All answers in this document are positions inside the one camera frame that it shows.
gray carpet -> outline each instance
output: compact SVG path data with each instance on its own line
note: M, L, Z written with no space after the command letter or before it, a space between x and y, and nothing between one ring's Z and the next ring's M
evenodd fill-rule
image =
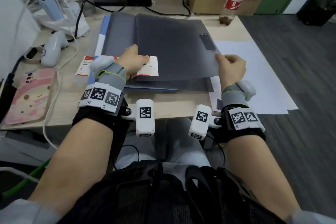
M336 218L336 24L295 15L240 18L299 107L260 115L302 209Z

pink phone case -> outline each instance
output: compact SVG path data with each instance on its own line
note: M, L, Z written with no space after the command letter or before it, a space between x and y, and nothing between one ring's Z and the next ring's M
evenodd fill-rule
M55 69L44 68L23 74L7 113L5 123L15 125L45 117Z

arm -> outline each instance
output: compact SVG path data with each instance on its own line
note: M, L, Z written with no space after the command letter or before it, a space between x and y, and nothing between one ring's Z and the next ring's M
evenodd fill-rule
M216 54L216 59L222 91L242 80L246 72L245 60L236 55L220 54ZM267 209L282 219L300 209L286 177L261 137L237 137L230 140L225 148L230 171L246 183Z
M148 61L149 56L138 55L138 47L133 45L125 50L116 63L124 67L128 79ZM106 73L104 83L120 79L113 76ZM64 216L78 198L105 175L112 138L113 132L107 125L89 118L79 121L52 157L29 200Z

person's left hand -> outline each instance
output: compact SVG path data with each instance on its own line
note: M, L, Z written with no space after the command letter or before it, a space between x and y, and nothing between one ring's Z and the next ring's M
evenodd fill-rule
M149 56L138 55L138 46L133 44L131 47L126 48L124 53L115 61L122 65L126 71L126 79L130 75L139 71L149 61Z

forearm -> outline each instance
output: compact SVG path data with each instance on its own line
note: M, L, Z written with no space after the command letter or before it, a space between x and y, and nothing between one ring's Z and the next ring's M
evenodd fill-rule
M106 173L112 144L110 128L83 119L71 128L29 200L67 213Z
M280 218L300 209L271 151L258 136L241 136L226 145L230 171L240 177L258 201Z

